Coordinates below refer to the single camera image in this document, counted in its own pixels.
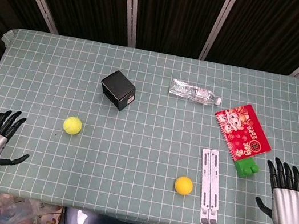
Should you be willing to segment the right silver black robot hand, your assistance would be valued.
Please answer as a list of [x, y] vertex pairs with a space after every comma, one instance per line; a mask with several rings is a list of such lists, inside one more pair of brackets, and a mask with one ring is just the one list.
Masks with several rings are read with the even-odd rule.
[[272, 191], [272, 207], [267, 207], [261, 198], [255, 201], [260, 210], [272, 219], [273, 224], [299, 224], [299, 171], [295, 166], [267, 161]]

